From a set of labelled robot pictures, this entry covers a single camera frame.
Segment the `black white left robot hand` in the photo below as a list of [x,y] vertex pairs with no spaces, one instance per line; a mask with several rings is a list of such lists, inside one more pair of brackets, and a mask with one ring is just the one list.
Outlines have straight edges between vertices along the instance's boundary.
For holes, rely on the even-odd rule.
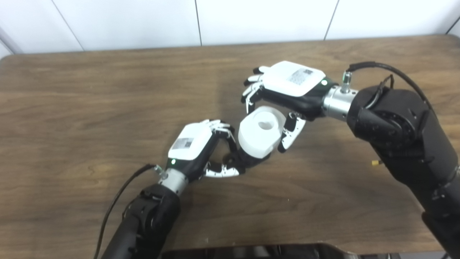
[[228,143],[230,151],[237,151],[234,128],[222,120],[206,119],[184,126],[167,155],[166,169],[175,169],[191,183],[203,176],[213,178],[235,177],[245,169],[230,163],[210,161],[220,140]]

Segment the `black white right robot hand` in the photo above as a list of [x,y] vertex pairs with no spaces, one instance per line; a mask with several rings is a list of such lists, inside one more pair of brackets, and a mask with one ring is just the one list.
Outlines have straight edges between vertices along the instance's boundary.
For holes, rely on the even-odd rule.
[[241,103],[246,113],[255,110],[255,103],[264,100],[289,110],[278,144],[284,153],[291,147],[307,122],[325,117],[323,101],[337,83],[319,70],[290,61],[260,66],[245,82]]

